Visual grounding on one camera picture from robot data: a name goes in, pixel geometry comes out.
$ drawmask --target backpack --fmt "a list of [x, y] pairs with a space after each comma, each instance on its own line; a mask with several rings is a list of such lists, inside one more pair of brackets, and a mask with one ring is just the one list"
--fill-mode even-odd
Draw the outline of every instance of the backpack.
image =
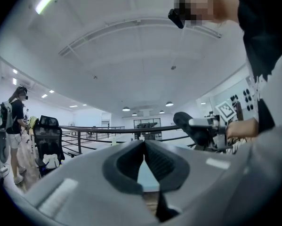
[[16, 117], [12, 118], [12, 105], [9, 101], [0, 104], [0, 130], [7, 130], [13, 126]]

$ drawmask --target office chair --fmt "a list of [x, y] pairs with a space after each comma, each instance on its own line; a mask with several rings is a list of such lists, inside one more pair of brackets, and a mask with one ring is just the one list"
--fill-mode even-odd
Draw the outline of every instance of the office chair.
[[61, 146], [62, 130], [56, 118], [42, 115], [39, 124], [34, 126], [33, 132], [39, 155], [35, 162], [39, 167], [40, 177], [43, 177], [54, 170], [46, 168], [46, 164], [43, 162], [44, 154], [56, 154], [59, 164], [61, 164], [61, 160], [64, 160]]

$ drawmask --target black headset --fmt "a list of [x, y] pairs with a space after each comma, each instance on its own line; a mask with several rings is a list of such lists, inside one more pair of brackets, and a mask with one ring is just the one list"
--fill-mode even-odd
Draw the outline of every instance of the black headset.
[[192, 24], [197, 25], [196, 22], [196, 16], [191, 15], [191, 14], [186, 14], [186, 8], [185, 8], [185, 3], [180, 4], [182, 6], [181, 11], [177, 7], [177, 5], [180, 4], [179, 0], [175, 0], [175, 5], [174, 5], [174, 9], [171, 9], [168, 13], [168, 18], [174, 22], [174, 24], [182, 29], [185, 25], [185, 16], [188, 17], [188, 21], [191, 21]]
[[26, 100], [28, 100], [28, 96], [27, 96], [27, 94], [28, 94], [28, 89], [25, 87], [25, 86], [20, 86], [19, 87], [19, 90], [20, 90], [20, 92], [19, 92], [19, 94], [20, 95], [25, 95], [26, 96]]

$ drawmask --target woman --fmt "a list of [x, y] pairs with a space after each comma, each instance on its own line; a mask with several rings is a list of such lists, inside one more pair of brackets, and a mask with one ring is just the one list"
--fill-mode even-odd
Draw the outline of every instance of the woman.
[[174, 11], [181, 22], [220, 24], [231, 20], [239, 24], [255, 91], [255, 116], [230, 123], [227, 136], [256, 137], [272, 128], [274, 121], [260, 91], [282, 56], [282, 0], [176, 0]]
[[25, 87], [18, 87], [13, 95], [9, 98], [9, 103], [12, 105], [12, 119], [13, 126], [7, 129], [7, 143], [11, 148], [11, 168], [14, 175], [14, 183], [19, 184], [23, 181], [22, 173], [26, 171], [25, 167], [20, 166], [17, 159], [17, 150], [21, 142], [21, 127], [26, 128], [23, 122], [24, 110], [22, 101], [26, 100], [27, 89]]

